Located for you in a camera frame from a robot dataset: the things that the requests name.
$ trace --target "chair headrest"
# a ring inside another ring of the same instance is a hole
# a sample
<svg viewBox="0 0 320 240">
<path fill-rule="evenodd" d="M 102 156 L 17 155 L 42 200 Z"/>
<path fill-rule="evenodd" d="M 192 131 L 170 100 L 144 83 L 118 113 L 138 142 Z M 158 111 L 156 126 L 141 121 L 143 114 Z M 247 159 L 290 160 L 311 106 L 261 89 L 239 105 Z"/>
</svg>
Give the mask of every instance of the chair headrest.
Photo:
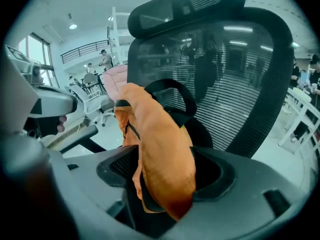
<svg viewBox="0 0 320 240">
<path fill-rule="evenodd" d="M 146 38 L 210 17 L 240 12 L 246 0 L 152 0 L 134 9 L 128 19 L 130 34 Z"/>
</svg>

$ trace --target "chair seat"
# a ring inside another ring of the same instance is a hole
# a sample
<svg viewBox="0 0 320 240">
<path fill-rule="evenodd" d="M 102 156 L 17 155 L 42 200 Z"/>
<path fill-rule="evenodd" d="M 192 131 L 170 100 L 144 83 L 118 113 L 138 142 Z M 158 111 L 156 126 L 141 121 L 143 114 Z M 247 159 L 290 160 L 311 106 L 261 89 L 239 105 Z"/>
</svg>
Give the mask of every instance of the chair seat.
<svg viewBox="0 0 320 240">
<path fill-rule="evenodd" d="M 88 102 L 87 111 L 91 112 L 100 108 L 103 111 L 106 111 L 108 109 L 112 109 L 114 106 L 115 103 L 112 99 L 110 99 L 107 95 L 102 95 Z"/>
<path fill-rule="evenodd" d="M 94 82 L 92 82 L 92 83 L 90 83 L 90 84 L 86 85 L 86 87 L 87 87 L 87 88 L 91 88 L 91 87 L 93 87 L 93 86 L 95 86 L 95 85 L 98 85 L 98 84 L 99 84 L 99 82 L 98 82 L 98 81 L 94 81 Z"/>
</svg>

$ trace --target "chair base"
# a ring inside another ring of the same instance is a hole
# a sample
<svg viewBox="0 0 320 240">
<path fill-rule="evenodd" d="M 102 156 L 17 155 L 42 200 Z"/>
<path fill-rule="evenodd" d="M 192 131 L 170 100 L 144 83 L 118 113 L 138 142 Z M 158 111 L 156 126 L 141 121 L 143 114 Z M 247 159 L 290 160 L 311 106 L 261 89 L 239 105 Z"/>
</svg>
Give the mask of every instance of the chair base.
<svg viewBox="0 0 320 240">
<path fill-rule="evenodd" d="M 106 126 L 105 118 L 107 116 L 115 116 L 115 113 L 113 113 L 111 111 L 112 111 L 112 109 L 108 109 L 108 110 L 104 111 L 103 113 L 99 114 L 98 116 L 96 116 L 95 119 L 93 120 L 94 124 L 96 125 L 98 123 L 98 121 L 100 120 L 100 124 L 102 125 L 102 127 L 105 127 Z"/>
</svg>

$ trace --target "person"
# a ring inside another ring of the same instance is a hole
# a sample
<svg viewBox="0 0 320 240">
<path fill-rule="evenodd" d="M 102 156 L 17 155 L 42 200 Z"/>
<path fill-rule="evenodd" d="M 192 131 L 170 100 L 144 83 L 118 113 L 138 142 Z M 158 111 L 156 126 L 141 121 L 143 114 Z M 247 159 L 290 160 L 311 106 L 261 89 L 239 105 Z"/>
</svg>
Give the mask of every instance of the person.
<svg viewBox="0 0 320 240">
<path fill-rule="evenodd" d="M 113 68 L 114 65 L 113 65 L 113 63 L 112 63 L 112 58 L 111 58 L 110 55 L 107 54 L 106 50 L 103 49 L 103 50 L 100 52 L 100 54 L 102 55 L 103 60 L 102 60 L 98 65 L 101 66 L 101 67 L 104 66 L 103 71 L 105 72 L 105 71 Z"/>
<path fill-rule="evenodd" d="M 81 83 L 79 83 L 79 81 L 78 81 L 76 78 L 74 78 L 73 80 L 74 80 L 74 83 L 75 83 L 77 86 L 81 87 Z"/>
<path fill-rule="evenodd" d="M 310 75 L 309 81 L 310 85 L 313 84 L 316 85 L 316 90 L 314 93 L 310 93 L 311 97 L 311 104 L 316 107 L 316 109 L 319 110 L 320 108 L 320 56 L 317 54 L 314 54 L 312 56 L 312 59 L 310 60 L 310 68 L 314 69 L 314 72 Z M 305 113 L 311 120 L 313 119 L 314 115 L 307 110 Z M 297 140 L 299 140 L 307 131 L 308 126 L 306 126 L 303 122 L 300 122 L 300 124 L 297 126 L 297 128 L 294 130 L 293 134 L 291 135 L 291 142 L 295 143 Z"/>
<path fill-rule="evenodd" d="M 296 57 L 293 58 L 293 71 L 292 71 L 292 76 L 290 80 L 289 87 L 294 88 L 298 86 L 298 80 L 301 77 L 301 70 L 297 65 L 296 62 Z"/>
<path fill-rule="evenodd" d="M 265 61 L 263 58 L 258 57 L 255 61 L 255 71 L 256 71 L 256 78 L 255 78 L 255 88 L 261 87 L 261 85 L 264 85 L 267 83 L 267 78 L 264 77 L 264 67 L 265 67 Z"/>
<path fill-rule="evenodd" d="M 218 77 L 217 64 L 213 62 L 217 58 L 215 37 L 209 31 L 203 32 L 203 55 L 194 59 L 194 91 L 195 102 L 200 103 L 207 94 L 209 87 L 214 87 Z"/>
<path fill-rule="evenodd" d="M 249 83 L 253 84 L 255 81 L 256 67 L 253 63 L 249 63 L 246 70 L 249 72 Z"/>
<path fill-rule="evenodd" d="M 92 71 L 92 68 L 91 68 L 91 67 L 92 67 L 92 63 L 89 63 L 89 64 L 88 64 L 88 67 L 86 68 L 86 72 L 87 72 L 87 73 L 92 73 L 92 72 L 91 72 L 91 71 Z"/>
<path fill-rule="evenodd" d="M 62 115 L 59 117 L 59 124 L 56 127 L 56 129 L 58 130 L 58 133 L 62 133 L 65 131 L 64 122 L 66 121 L 67 121 L 67 117 L 65 115 Z"/>
</svg>

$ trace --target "black strap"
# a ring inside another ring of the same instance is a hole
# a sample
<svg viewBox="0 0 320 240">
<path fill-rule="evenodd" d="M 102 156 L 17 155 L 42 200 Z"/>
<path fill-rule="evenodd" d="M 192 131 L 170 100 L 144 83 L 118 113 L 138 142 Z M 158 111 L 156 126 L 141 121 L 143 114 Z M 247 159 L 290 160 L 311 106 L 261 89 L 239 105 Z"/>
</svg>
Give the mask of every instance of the black strap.
<svg viewBox="0 0 320 240">
<path fill-rule="evenodd" d="M 179 127 L 182 127 L 197 112 L 196 101 L 187 87 L 173 79 L 160 79 L 150 83 L 144 90 L 154 97 L 154 92 L 160 92 L 169 88 L 175 88 L 179 91 L 185 104 L 185 111 L 171 106 L 165 106 L 163 109 L 170 114 Z"/>
<path fill-rule="evenodd" d="M 135 133 L 135 135 L 138 137 L 139 141 L 141 141 L 140 139 L 140 134 L 137 132 L 136 128 L 129 122 L 126 123 L 126 126 L 125 126 L 125 130 L 124 130 L 124 133 L 127 134 L 127 131 L 128 131 L 128 127 L 131 128 L 131 130 Z"/>
</svg>

